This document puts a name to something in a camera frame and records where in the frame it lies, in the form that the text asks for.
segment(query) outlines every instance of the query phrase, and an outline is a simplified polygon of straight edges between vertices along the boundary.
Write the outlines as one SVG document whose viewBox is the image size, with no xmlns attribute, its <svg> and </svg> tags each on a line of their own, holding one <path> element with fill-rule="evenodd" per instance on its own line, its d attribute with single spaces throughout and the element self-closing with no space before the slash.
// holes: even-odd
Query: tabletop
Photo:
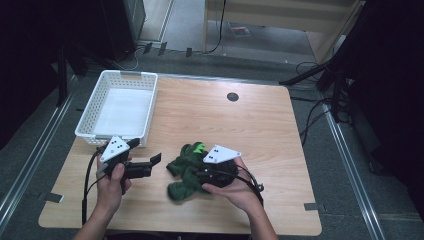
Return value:
<svg viewBox="0 0 424 240">
<path fill-rule="evenodd" d="M 237 101 L 227 98 L 238 95 Z M 183 145 L 197 141 L 242 153 L 259 183 L 264 207 L 278 235 L 319 235 L 317 210 L 288 90 L 227 81 L 160 77 L 147 146 L 131 150 L 134 162 L 162 153 L 151 177 L 133 179 L 108 229 L 162 232 L 250 233 L 246 214 L 225 198 L 196 193 L 182 202 L 167 196 L 173 178 L 166 165 Z M 52 189 L 61 203 L 46 202 L 39 224 L 46 228 L 80 228 L 85 172 L 95 146 L 76 138 Z M 91 182 L 95 167 L 91 171 Z M 96 201 L 88 199 L 88 216 Z"/>
</svg>

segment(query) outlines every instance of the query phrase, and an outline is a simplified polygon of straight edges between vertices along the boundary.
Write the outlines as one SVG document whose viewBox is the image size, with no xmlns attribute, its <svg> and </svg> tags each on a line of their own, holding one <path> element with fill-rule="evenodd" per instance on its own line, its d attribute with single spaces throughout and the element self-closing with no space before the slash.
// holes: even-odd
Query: wooden desk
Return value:
<svg viewBox="0 0 424 240">
<path fill-rule="evenodd" d="M 239 100 L 231 102 L 227 94 Z M 217 81 L 159 78 L 158 95 L 148 145 L 133 149 L 133 161 L 148 161 L 162 152 L 152 176 L 132 180 L 109 229 L 250 233 L 247 216 L 226 199 L 196 194 L 182 203 L 167 197 L 176 181 L 165 166 L 186 143 L 203 141 L 208 150 L 219 144 L 243 153 L 243 160 L 263 183 L 265 209 L 279 235 L 318 235 L 316 210 L 304 203 L 315 198 L 306 167 L 288 90 Z M 85 172 L 95 147 L 75 139 L 52 190 L 63 194 L 62 203 L 47 202 L 39 224 L 48 228 L 80 228 Z M 95 176 L 92 169 L 91 182 Z M 89 212 L 96 188 L 89 195 Z"/>
<path fill-rule="evenodd" d="M 223 3 L 205 0 L 204 51 L 208 20 L 221 21 Z M 306 31 L 315 59 L 322 63 L 350 31 L 360 5 L 360 0 L 227 0 L 224 21 Z"/>
</svg>

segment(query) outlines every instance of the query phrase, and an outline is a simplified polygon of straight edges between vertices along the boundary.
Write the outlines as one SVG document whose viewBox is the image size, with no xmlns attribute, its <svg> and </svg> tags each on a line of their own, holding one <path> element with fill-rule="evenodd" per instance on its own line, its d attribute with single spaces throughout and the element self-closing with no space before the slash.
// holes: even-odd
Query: person's right hand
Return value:
<svg viewBox="0 0 424 240">
<path fill-rule="evenodd" d="M 247 169 L 241 158 L 235 158 L 234 162 L 237 166 Z M 239 168 L 238 176 L 246 179 L 247 181 L 251 181 L 249 175 L 242 168 Z M 230 185 L 223 188 L 216 187 L 209 183 L 203 184 L 202 187 L 212 194 L 227 198 L 232 204 L 242 209 L 243 211 L 247 211 L 253 205 L 261 205 L 258 197 L 255 195 L 255 193 L 253 193 L 252 189 L 247 186 L 245 182 L 237 178 L 234 179 Z"/>
</svg>

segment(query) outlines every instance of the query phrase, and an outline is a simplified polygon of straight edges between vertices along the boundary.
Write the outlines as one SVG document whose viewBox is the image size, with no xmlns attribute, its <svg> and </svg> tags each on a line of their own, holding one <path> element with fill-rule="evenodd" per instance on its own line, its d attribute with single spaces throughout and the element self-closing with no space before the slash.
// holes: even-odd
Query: hand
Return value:
<svg viewBox="0 0 424 240">
<path fill-rule="evenodd" d="M 235 158 L 234 162 L 237 166 L 247 169 L 246 165 L 244 164 L 241 158 Z M 239 169 L 238 176 L 246 179 L 247 181 L 251 181 L 249 175 L 241 168 Z M 252 205 L 261 205 L 258 197 L 255 195 L 255 193 L 253 193 L 252 189 L 247 186 L 245 182 L 242 182 L 237 178 L 234 179 L 234 181 L 230 185 L 223 188 L 216 187 L 209 183 L 203 184 L 202 187 L 203 189 L 212 194 L 227 198 L 232 204 L 244 210 L 245 212 Z"/>
<path fill-rule="evenodd" d="M 101 155 L 97 156 L 97 169 L 103 163 L 100 162 Z M 97 204 L 95 211 L 102 211 L 108 216 L 112 216 L 119 208 L 122 199 L 121 179 L 124 176 L 125 166 L 119 163 L 115 166 L 112 176 L 105 175 L 105 173 L 97 174 Z M 131 187 L 131 181 L 125 181 L 125 190 Z"/>
</svg>

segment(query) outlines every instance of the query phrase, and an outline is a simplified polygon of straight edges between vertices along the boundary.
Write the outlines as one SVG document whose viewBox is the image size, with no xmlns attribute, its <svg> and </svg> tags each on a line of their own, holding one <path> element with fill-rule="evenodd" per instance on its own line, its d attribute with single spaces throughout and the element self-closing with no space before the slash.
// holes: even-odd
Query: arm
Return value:
<svg viewBox="0 0 424 240">
<path fill-rule="evenodd" d="M 236 158 L 234 161 L 238 166 L 247 169 L 241 158 Z M 239 176 L 246 180 L 251 180 L 244 171 L 240 171 Z M 232 204 L 247 214 L 254 240 L 278 239 L 265 209 L 246 183 L 235 179 L 233 183 L 224 188 L 207 183 L 203 184 L 203 188 L 213 194 L 227 198 Z"/>
<path fill-rule="evenodd" d="M 100 156 L 97 157 L 97 168 L 102 163 L 99 161 Z M 87 222 L 82 226 L 75 235 L 74 240 L 79 239 L 102 239 L 106 231 L 107 225 L 112 220 L 113 215 L 118 210 L 121 204 L 122 189 L 121 178 L 124 175 L 125 167 L 123 164 L 118 164 L 113 169 L 112 176 L 104 176 L 98 174 L 97 179 L 97 203 Z M 130 180 L 125 182 L 125 188 L 129 189 L 131 186 Z"/>
</svg>

